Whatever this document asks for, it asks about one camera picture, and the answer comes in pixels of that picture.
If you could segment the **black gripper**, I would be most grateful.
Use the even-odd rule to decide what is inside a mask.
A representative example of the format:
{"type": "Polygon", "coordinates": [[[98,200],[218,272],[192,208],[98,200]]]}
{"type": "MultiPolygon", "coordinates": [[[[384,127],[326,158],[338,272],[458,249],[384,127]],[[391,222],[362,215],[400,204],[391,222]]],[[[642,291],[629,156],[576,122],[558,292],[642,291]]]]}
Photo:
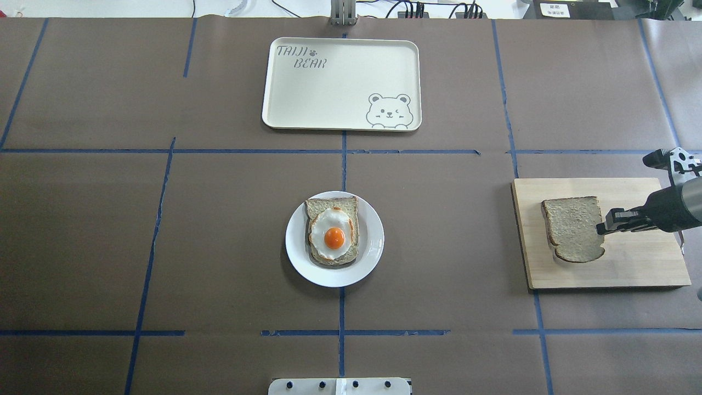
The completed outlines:
{"type": "Polygon", "coordinates": [[[656,225],[654,217],[656,217],[656,210],[647,206],[629,210],[613,208],[606,214],[605,219],[616,221],[597,223],[596,231],[599,235],[609,235],[626,231],[658,230],[659,226],[656,225]]]}

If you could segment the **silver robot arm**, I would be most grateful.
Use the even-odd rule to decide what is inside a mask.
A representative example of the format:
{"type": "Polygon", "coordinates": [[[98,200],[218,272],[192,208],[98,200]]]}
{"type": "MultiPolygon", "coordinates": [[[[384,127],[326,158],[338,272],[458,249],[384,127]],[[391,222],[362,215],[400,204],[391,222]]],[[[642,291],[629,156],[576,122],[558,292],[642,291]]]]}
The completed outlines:
{"type": "Polygon", "coordinates": [[[597,234],[662,230],[674,233],[701,225],[701,178],[651,193],[644,205],[629,210],[611,209],[597,234]]]}

